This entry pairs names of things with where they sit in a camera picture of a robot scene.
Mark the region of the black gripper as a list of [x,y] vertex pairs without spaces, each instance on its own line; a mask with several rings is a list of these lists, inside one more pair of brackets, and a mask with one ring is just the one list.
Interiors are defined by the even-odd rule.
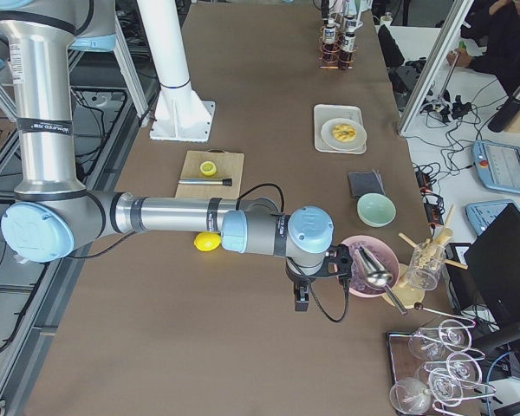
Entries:
[[315,276],[308,276],[291,258],[286,258],[287,277],[294,283],[294,309],[307,311],[309,309],[309,285],[316,280]]

